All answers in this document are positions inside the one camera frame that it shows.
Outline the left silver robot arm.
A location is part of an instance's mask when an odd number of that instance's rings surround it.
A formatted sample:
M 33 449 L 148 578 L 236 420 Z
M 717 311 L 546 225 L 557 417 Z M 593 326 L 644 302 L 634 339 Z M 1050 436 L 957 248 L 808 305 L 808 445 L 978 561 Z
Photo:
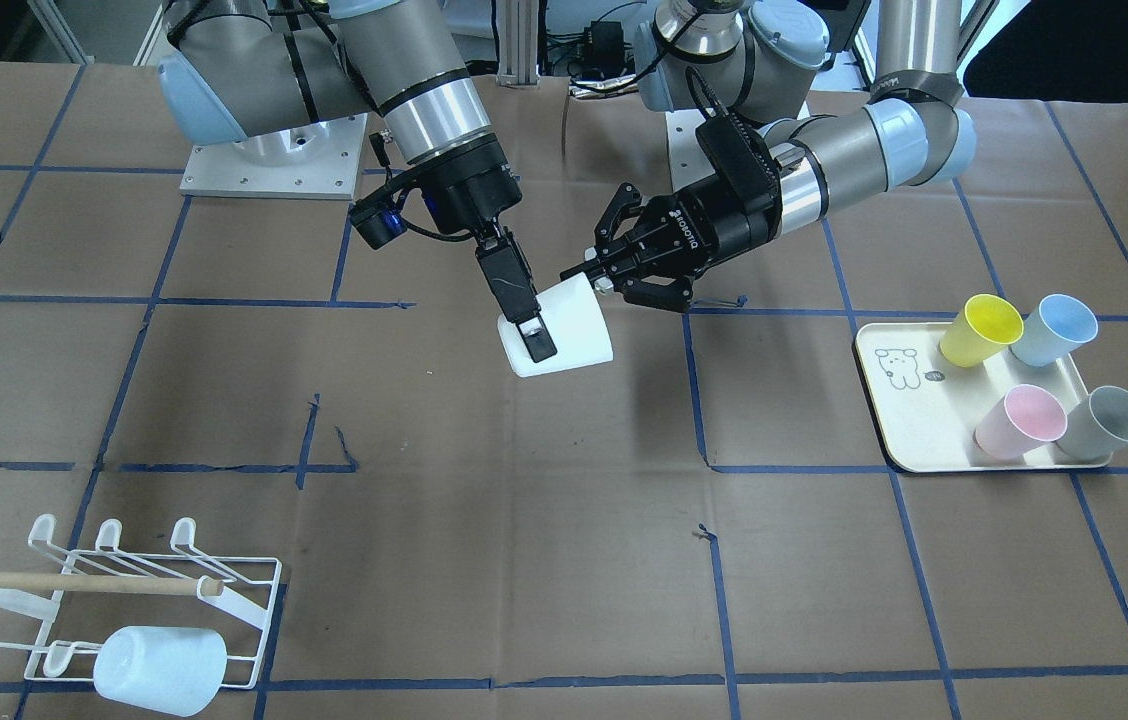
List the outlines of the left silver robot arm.
M 797 1 L 664 1 L 640 30 L 650 109 L 691 111 L 704 178 L 643 199 L 622 184 L 564 284 L 682 313 L 707 270 L 902 186 L 961 174 L 976 149 L 960 109 L 961 5 L 885 1 L 864 105 L 808 109 L 829 54 Z

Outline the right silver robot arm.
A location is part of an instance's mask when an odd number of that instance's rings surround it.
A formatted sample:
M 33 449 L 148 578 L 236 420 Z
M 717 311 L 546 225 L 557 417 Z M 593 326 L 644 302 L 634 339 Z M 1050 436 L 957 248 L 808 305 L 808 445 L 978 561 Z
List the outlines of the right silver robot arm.
M 407 169 L 354 202 L 369 246 L 409 231 L 400 214 L 418 190 L 432 238 L 473 240 L 474 255 L 535 363 L 555 355 L 529 265 L 500 223 L 522 192 L 433 1 L 167 1 L 171 53 L 160 82 L 197 144 L 309 126 L 371 111 Z

